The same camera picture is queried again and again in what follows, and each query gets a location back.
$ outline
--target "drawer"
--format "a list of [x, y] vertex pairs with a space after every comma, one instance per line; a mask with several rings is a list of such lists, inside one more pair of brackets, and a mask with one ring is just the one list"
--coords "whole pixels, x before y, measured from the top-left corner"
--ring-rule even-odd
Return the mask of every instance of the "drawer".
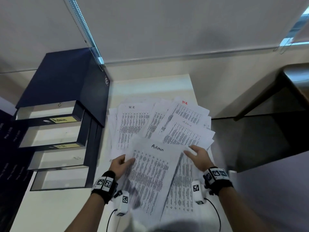
[[68, 101], [18, 108], [14, 120], [28, 126], [42, 126], [78, 122], [82, 120], [83, 114], [84, 109], [78, 101]]
[[28, 170], [47, 171], [55, 169], [69, 169], [72, 167], [89, 167], [92, 163], [92, 156], [96, 155], [96, 150], [94, 147], [97, 128], [97, 123], [95, 120], [92, 120], [85, 147], [35, 152], [32, 156]]
[[19, 148], [46, 151], [85, 146], [90, 124], [91, 117], [85, 111], [82, 121], [29, 127]]
[[72, 188], [91, 188], [94, 183], [102, 127], [96, 130], [94, 153], [88, 167], [66, 167], [61, 170], [47, 170], [36, 173], [30, 191], [63, 190]]

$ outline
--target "black wrist strap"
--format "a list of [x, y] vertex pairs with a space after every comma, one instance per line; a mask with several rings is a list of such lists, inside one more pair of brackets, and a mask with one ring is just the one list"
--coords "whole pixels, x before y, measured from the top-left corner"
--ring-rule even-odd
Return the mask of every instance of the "black wrist strap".
[[105, 204], [108, 204], [117, 190], [118, 183], [115, 181], [116, 174], [113, 171], [105, 172], [91, 189], [91, 194], [96, 193], [102, 197]]
[[211, 167], [203, 175], [205, 179], [205, 188], [210, 189], [210, 195], [219, 195], [219, 191], [223, 187], [233, 187], [228, 175], [224, 169]]

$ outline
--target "wristband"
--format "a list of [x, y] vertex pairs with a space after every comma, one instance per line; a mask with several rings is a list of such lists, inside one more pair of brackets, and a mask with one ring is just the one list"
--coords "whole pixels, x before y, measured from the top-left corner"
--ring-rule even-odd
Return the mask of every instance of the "wristband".
[[205, 188], [210, 189], [210, 195], [219, 195], [219, 191], [223, 187], [233, 187], [224, 169], [211, 167], [204, 172], [203, 178], [205, 179]]
[[117, 190], [118, 183], [115, 181], [116, 174], [113, 171], [105, 172], [91, 189], [91, 194], [96, 193], [102, 197], [105, 204], [108, 204]]

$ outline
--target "hand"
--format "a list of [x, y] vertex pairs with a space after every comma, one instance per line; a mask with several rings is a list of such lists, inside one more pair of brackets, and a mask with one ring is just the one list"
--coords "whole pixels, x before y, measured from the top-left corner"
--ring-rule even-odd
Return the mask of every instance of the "hand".
[[134, 163], [135, 158], [131, 158], [125, 162], [126, 155], [122, 155], [113, 159], [109, 170], [113, 171], [116, 174], [115, 181], [117, 181], [127, 170], [127, 168]]
[[211, 162], [207, 151], [196, 145], [189, 146], [192, 150], [194, 150], [197, 155], [195, 156], [189, 151], [183, 151], [186, 156], [188, 156], [194, 163], [194, 165], [202, 172], [205, 172], [207, 169], [214, 167], [214, 164]]

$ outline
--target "chair leg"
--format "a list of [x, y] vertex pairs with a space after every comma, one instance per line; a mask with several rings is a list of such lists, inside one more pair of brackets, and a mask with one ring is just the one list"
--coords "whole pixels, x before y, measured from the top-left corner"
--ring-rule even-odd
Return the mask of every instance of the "chair leg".
[[246, 114], [256, 108], [258, 105], [272, 97], [275, 93], [279, 92], [285, 84], [281, 80], [276, 80], [269, 85], [258, 97], [256, 97], [249, 105], [247, 105], [235, 118], [234, 121], [238, 121]]

